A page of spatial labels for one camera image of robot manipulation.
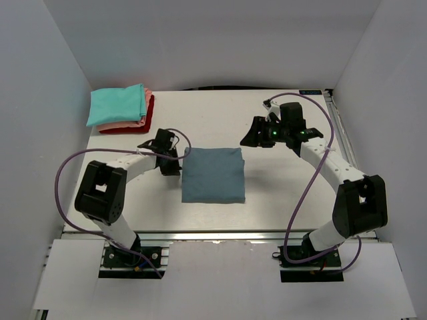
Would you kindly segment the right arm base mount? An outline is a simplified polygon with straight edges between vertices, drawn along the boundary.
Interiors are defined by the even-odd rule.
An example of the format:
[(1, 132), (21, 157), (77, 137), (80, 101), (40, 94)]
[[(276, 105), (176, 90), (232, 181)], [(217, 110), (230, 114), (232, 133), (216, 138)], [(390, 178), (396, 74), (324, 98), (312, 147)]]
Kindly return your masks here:
[(282, 283), (335, 283), (343, 282), (342, 263), (338, 250), (334, 250), (317, 260), (293, 264), (284, 257), (284, 247), (278, 247), (272, 258), (280, 266)]

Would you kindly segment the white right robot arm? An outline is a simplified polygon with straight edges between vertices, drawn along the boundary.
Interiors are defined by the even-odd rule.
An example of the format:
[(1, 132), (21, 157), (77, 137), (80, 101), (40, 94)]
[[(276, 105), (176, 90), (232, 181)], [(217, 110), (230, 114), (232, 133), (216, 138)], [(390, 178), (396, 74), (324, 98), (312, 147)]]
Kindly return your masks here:
[(272, 148), (284, 143), (315, 168), (334, 190), (336, 199), (329, 222), (306, 234), (292, 264), (318, 265), (327, 253), (346, 239), (386, 226), (386, 186), (379, 175), (366, 175), (342, 158), (316, 128), (309, 128), (297, 103), (280, 105), (280, 112), (255, 116), (241, 140), (244, 147)]

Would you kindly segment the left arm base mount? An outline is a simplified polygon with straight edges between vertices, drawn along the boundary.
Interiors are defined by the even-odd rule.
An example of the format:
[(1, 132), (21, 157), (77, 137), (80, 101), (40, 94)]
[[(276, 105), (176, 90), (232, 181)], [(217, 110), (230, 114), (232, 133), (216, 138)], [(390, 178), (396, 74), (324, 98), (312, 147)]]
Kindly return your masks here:
[(159, 243), (150, 244), (141, 241), (136, 245), (146, 259), (114, 247), (110, 243), (104, 245), (98, 277), (100, 279), (154, 279), (164, 276), (169, 256), (169, 247)]

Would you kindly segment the blue t shirt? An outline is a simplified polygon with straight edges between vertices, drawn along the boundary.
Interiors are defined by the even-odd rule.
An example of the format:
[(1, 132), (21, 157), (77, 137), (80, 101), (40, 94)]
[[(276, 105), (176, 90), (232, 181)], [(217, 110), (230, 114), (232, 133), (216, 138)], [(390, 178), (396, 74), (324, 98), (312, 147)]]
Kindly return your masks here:
[(245, 161), (240, 148), (185, 149), (181, 178), (183, 203), (244, 203)]

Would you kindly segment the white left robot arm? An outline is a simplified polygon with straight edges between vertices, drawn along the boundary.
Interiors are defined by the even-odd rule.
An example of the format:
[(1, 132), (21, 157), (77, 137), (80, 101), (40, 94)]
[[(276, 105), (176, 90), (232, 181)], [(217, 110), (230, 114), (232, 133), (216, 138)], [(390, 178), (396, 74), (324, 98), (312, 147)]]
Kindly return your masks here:
[(109, 163), (91, 161), (79, 186), (74, 207), (93, 221), (118, 248), (118, 258), (127, 266), (137, 264), (141, 249), (136, 246), (137, 233), (123, 216), (127, 184), (151, 170), (163, 176), (179, 176), (181, 167), (174, 129), (159, 129), (154, 139), (142, 143), (136, 151)]

